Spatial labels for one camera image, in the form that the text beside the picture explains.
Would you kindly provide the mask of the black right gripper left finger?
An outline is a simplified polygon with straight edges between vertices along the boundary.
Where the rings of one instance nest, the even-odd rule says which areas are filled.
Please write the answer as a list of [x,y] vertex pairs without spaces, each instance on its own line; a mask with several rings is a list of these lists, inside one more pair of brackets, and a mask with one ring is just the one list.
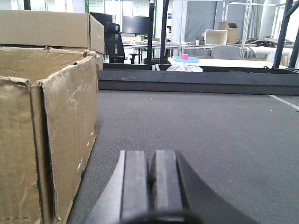
[[143,151],[121,150],[113,174],[85,219],[87,224],[118,224],[149,209],[147,163]]

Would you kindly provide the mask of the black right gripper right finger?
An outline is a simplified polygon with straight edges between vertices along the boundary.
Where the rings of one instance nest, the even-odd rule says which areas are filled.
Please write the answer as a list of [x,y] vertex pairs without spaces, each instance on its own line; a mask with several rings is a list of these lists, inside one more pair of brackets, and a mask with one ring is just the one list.
[[187,210],[204,224],[257,223],[214,192],[179,152],[157,150],[151,173],[156,210]]

